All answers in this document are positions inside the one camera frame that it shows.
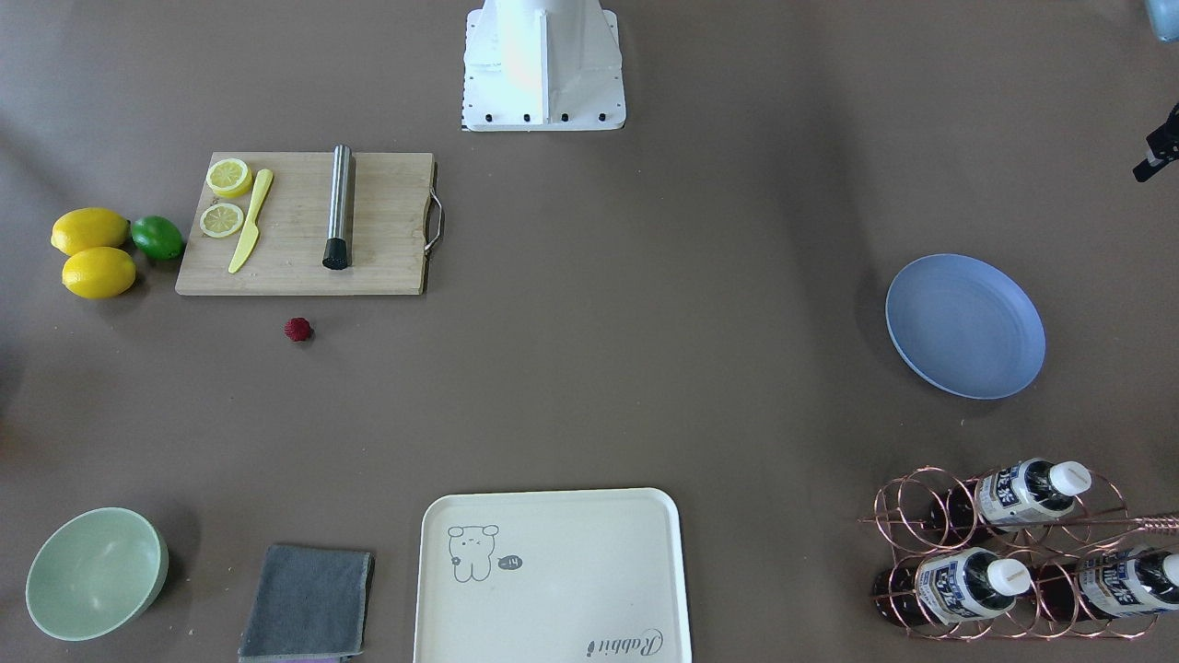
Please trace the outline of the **yellow lemon lower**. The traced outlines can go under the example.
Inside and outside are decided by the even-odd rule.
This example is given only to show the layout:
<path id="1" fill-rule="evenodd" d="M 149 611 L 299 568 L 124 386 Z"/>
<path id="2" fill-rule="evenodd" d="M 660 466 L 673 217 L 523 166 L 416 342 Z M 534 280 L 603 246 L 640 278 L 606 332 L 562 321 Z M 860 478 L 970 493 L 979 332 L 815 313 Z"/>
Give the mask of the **yellow lemon lower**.
<path id="1" fill-rule="evenodd" d="M 77 297 L 117 297 L 134 282 L 134 260 L 117 248 L 88 248 L 68 257 L 62 267 L 62 285 Z"/>

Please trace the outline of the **green lime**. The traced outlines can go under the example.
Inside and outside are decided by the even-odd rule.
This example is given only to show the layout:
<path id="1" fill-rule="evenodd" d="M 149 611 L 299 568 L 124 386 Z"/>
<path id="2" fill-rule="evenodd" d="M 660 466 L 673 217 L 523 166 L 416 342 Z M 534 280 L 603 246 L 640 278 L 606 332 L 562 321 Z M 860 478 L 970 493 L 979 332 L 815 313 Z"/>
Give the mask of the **green lime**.
<path id="1" fill-rule="evenodd" d="M 153 261 L 178 260 L 184 252 L 185 239 L 180 230 L 163 215 L 144 215 L 130 223 L 130 238 Z"/>

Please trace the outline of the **grey folded cloth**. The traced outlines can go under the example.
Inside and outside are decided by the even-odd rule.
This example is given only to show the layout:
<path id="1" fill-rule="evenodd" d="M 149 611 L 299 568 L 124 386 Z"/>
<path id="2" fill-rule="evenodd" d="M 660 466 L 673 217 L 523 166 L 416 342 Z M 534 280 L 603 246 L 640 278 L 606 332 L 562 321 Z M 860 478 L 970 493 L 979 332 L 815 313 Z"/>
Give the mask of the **grey folded cloth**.
<path id="1" fill-rule="evenodd" d="M 241 662 L 344 662 L 363 652 L 373 554 L 274 544 L 241 634 Z"/>

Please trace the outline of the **yellow plastic knife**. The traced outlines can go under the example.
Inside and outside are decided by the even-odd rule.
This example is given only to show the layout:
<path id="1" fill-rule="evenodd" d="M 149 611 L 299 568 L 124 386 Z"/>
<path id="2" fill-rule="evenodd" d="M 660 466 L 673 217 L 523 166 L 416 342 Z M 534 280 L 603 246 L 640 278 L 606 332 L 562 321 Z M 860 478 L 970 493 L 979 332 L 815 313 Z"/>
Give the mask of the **yellow plastic knife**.
<path id="1" fill-rule="evenodd" d="M 249 260 L 250 255 L 253 252 L 253 247 L 256 247 L 258 239 L 261 239 L 261 228 L 258 227 L 257 221 L 271 185 L 274 185 L 274 172 L 270 169 L 261 169 L 261 171 L 253 176 L 249 206 L 246 209 L 243 227 L 241 227 L 239 243 L 237 243 L 230 263 L 228 264 L 228 273 L 239 273 L 241 268 L 244 267 L 246 260 Z"/>

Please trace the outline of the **lemon half upper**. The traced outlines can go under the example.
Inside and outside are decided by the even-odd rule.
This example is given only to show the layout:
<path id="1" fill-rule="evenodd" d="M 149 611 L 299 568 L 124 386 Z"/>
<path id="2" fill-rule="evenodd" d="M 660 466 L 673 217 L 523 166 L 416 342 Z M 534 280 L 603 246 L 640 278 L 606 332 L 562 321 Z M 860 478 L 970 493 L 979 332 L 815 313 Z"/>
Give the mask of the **lemon half upper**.
<path id="1" fill-rule="evenodd" d="M 205 175 L 205 185 L 215 197 L 232 201 L 241 197 L 251 189 L 253 182 L 253 169 L 241 158 L 222 158 Z"/>

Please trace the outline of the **dark bottle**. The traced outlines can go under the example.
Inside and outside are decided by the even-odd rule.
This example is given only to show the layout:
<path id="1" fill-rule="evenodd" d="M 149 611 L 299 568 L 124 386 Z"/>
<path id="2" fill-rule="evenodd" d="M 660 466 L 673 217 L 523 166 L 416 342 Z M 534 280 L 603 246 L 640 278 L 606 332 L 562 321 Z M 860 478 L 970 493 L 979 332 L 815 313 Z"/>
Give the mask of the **dark bottle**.
<path id="1" fill-rule="evenodd" d="M 1120 621 L 1178 610 L 1178 554 L 1145 545 L 1030 571 L 1053 622 Z"/>
<path id="2" fill-rule="evenodd" d="M 1082 462 L 1027 459 L 955 485 L 929 504 L 922 529 L 946 545 L 981 545 L 1069 516 L 1092 485 L 1093 474 Z"/>
<path id="3" fill-rule="evenodd" d="M 881 571 L 869 596 L 881 617 L 897 626 L 951 628 L 1010 612 L 1032 583 L 1023 562 L 968 547 Z"/>

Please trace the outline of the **yellow lemon upper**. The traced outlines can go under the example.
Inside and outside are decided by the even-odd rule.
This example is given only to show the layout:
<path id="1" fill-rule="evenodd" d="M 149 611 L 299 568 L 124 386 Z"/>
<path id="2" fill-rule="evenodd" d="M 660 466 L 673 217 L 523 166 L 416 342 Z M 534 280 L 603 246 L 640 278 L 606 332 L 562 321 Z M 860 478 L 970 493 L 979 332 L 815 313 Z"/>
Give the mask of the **yellow lemon upper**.
<path id="1" fill-rule="evenodd" d="M 130 222 L 106 206 L 80 206 L 55 219 L 50 243 L 66 256 L 92 248 L 120 248 Z"/>

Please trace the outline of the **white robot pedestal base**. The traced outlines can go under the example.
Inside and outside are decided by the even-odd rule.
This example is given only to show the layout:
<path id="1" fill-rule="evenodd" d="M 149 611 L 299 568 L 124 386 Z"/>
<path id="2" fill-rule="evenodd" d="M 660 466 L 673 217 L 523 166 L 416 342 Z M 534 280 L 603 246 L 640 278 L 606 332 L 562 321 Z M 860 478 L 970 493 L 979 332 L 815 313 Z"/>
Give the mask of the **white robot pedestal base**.
<path id="1" fill-rule="evenodd" d="M 625 126 L 618 17 L 598 1 L 485 1 L 466 17 L 461 129 Z"/>

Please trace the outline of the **steel muddler black tip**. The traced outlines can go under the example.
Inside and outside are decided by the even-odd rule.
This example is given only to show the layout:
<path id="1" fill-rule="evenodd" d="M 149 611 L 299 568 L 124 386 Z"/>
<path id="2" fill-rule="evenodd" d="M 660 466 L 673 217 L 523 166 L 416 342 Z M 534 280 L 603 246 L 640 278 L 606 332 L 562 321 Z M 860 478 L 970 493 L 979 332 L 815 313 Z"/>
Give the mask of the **steel muddler black tip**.
<path id="1" fill-rule="evenodd" d="M 354 192 L 354 155 L 351 147 L 332 147 L 332 180 L 327 223 L 327 243 L 321 264 L 329 270 L 350 267 L 350 223 Z"/>

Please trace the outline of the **cream rabbit tray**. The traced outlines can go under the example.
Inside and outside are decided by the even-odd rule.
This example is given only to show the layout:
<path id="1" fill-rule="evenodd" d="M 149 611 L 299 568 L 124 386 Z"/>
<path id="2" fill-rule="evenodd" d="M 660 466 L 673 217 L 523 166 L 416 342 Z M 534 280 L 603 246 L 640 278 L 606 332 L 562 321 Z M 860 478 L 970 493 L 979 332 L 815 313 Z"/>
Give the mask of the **cream rabbit tray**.
<path id="1" fill-rule="evenodd" d="M 421 526 L 416 662 L 690 662 L 661 490 L 442 495 Z"/>

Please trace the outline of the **dark bottle upper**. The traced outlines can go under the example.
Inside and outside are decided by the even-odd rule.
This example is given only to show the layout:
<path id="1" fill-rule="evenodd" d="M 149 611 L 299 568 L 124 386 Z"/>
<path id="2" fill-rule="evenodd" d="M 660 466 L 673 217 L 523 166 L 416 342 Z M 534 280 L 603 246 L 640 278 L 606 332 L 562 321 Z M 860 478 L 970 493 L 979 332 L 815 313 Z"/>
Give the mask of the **dark bottle upper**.
<path id="1" fill-rule="evenodd" d="M 946 545 L 981 545 L 1069 516 L 1092 485 L 1093 474 L 1082 462 L 1027 459 L 955 485 L 929 504 L 922 529 Z"/>

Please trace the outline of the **wooden cutting board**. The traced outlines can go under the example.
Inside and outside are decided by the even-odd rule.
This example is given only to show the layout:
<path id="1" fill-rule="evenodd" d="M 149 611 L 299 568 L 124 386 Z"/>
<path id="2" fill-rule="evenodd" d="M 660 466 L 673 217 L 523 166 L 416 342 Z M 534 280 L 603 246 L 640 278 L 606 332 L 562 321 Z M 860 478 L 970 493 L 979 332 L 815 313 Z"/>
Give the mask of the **wooden cutting board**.
<path id="1" fill-rule="evenodd" d="M 185 297 L 391 297 L 424 291 L 428 252 L 437 239 L 429 219 L 437 176 L 433 155 L 370 155 L 353 160 L 350 264 L 321 264 L 327 248 L 332 155 L 239 152 L 274 185 L 261 209 L 261 239 L 239 273 L 228 265 L 239 239 L 209 238 L 191 227 L 174 284 Z"/>

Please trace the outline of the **yellow lemon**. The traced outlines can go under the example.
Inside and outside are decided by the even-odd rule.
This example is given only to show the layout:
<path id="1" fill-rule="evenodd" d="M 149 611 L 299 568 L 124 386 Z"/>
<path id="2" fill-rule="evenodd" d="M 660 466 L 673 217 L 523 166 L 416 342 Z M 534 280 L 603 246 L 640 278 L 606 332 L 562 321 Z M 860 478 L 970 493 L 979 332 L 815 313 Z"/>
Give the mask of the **yellow lemon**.
<path id="1" fill-rule="evenodd" d="M 120 248 L 130 222 L 106 206 L 80 206 L 55 219 L 50 243 L 66 256 L 92 248 Z"/>
<path id="2" fill-rule="evenodd" d="M 88 248 L 68 257 L 62 267 L 62 285 L 77 297 L 117 297 L 134 282 L 134 260 L 117 248 Z"/>

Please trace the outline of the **blue plate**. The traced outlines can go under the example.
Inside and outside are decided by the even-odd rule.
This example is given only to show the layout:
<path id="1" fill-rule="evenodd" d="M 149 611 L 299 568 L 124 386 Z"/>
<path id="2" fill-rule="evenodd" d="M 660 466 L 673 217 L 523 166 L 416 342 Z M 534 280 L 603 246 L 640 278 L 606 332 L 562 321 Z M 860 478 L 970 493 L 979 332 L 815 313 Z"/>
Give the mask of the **blue plate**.
<path id="1" fill-rule="evenodd" d="M 1025 390 L 1047 357 L 1038 307 L 1005 273 L 960 252 L 914 260 L 893 278 L 887 329 L 927 383 L 980 401 Z"/>

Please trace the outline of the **lemon slice lower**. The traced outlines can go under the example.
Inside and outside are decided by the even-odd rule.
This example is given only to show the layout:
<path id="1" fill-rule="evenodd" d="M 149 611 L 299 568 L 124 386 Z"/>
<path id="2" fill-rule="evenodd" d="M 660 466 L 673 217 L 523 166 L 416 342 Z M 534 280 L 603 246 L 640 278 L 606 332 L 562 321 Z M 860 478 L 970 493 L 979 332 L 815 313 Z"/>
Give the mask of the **lemon slice lower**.
<path id="1" fill-rule="evenodd" d="M 228 238 L 244 227 L 245 214 L 232 203 L 216 203 L 200 214 L 198 227 L 208 238 Z"/>

